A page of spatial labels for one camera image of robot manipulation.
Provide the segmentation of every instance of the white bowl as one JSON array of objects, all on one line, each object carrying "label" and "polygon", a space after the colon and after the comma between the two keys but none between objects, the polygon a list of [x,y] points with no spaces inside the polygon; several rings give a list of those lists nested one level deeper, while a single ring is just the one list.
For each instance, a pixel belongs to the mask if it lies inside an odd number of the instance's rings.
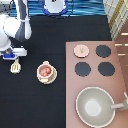
[{"label": "white bowl", "polygon": [[108,92],[99,87],[83,89],[76,99],[76,110],[80,119],[91,127],[102,128],[109,125],[115,117],[114,104]]}]

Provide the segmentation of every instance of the stove burner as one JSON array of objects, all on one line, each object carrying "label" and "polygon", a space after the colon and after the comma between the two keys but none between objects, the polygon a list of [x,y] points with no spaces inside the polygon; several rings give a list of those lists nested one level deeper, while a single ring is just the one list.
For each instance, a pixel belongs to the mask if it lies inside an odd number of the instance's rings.
[{"label": "stove burner", "polygon": [[99,45],[96,48],[96,54],[100,57],[106,58],[111,54],[111,49],[106,45]]},{"label": "stove burner", "polygon": [[91,71],[91,68],[89,64],[86,62],[79,62],[75,66],[75,72],[79,76],[82,76],[82,77],[87,76],[89,75],[90,71]]},{"label": "stove burner", "polygon": [[112,76],[115,72],[114,66],[109,62],[100,63],[98,70],[103,76]]}]

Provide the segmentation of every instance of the large bowl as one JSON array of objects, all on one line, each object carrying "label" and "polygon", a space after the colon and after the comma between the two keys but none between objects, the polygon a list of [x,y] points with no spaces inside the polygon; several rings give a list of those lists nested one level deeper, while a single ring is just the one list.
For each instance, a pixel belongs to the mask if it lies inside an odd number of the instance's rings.
[{"label": "large bowl", "polygon": [[80,119],[91,127],[105,127],[115,116],[114,104],[108,92],[99,87],[83,89],[76,99],[76,111]]}]

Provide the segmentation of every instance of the black burner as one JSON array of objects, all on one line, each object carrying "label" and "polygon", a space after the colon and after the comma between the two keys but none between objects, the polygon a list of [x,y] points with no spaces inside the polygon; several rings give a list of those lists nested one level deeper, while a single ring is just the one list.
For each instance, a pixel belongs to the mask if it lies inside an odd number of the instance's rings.
[{"label": "black burner", "polygon": [[112,76],[115,72],[114,66],[109,62],[100,63],[98,70],[103,76]]},{"label": "black burner", "polygon": [[96,54],[100,57],[106,58],[111,54],[111,49],[106,45],[99,45],[96,48]]},{"label": "black burner", "polygon": [[90,71],[91,71],[91,68],[89,64],[86,62],[79,62],[75,66],[75,72],[79,76],[82,76],[82,77],[87,76],[89,75]]}]

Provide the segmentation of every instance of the bowl rim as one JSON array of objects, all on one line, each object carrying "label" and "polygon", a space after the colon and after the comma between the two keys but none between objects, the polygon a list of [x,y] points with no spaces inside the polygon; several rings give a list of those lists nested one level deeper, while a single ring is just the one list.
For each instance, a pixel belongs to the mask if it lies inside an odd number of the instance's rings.
[{"label": "bowl rim", "polygon": [[96,126],[96,125],[91,125],[91,124],[89,124],[88,122],[86,122],[86,121],[81,117],[81,115],[80,115],[80,113],[79,113],[79,109],[78,109],[78,100],[79,100],[79,97],[81,96],[81,94],[82,94],[84,91],[89,90],[89,89],[97,89],[97,90],[100,90],[100,91],[105,92],[105,93],[108,95],[108,97],[111,99],[112,103],[114,104],[113,98],[112,98],[111,95],[110,95],[107,91],[105,91],[104,89],[102,89],[102,88],[100,88],[100,87],[86,87],[85,89],[83,89],[83,90],[78,94],[78,96],[77,96],[77,98],[76,98],[76,111],[77,111],[77,114],[78,114],[79,118],[80,118],[85,124],[87,124],[87,125],[90,126],[90,127],[94,127],[94,128],[96,128],[96,127],[98,127],[98,128],[106,127],[106,126],[108,126],[108,125],[113,121],[113,119],[114,119],[114,117],[115,117],[115,109],[113,110],[113,114],[112,114],[111,119],[110,119],[107,123],[105,123],[105,124],[103,124],[103,125],[100,125],[100,126],[99,126],[99,125]]}]

